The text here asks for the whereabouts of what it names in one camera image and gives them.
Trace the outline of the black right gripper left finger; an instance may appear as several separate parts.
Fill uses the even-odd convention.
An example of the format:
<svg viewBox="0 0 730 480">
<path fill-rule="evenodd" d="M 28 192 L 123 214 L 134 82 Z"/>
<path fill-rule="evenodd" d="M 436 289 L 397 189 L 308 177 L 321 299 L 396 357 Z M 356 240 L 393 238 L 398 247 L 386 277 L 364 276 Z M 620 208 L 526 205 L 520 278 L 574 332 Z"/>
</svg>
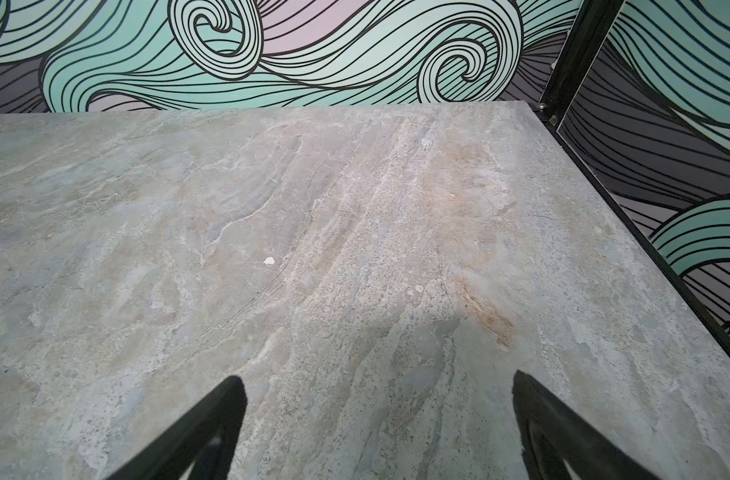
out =
<svg viewBox="0 0 730 480">
<path fill-rule="evenodd" d="M 110 477 L 227 478 L 247 406 L 242 379 L 227 377 Z"/>
</svg>

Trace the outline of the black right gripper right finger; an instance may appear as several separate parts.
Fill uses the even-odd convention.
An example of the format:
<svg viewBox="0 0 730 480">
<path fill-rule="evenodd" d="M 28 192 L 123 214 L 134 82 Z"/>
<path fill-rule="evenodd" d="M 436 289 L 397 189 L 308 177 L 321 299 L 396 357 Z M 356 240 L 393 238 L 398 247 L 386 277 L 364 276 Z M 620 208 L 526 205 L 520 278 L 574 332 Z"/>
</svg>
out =
<svg viewBox="0 0 730 480">
<path fill-rule="evenodd" d="M 535 377 L 518 370 L 513 408 L 531 479 L 655 479 Z"/>
</svg>

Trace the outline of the black corner frame post right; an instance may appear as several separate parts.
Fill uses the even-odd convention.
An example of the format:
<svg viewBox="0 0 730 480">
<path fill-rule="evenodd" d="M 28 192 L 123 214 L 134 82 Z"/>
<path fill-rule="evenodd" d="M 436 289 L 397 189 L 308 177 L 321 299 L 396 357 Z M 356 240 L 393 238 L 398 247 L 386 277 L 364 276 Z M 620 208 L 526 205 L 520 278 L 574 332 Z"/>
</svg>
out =
<svg viewBox="0 0 730 480">
<path fill-rule="evenodd" d="M 624 3 L 624 0 L 581 3 L 541 101 L 535 108 L 541 120 L 554 131 L 561 125 Z"/>
</svg>

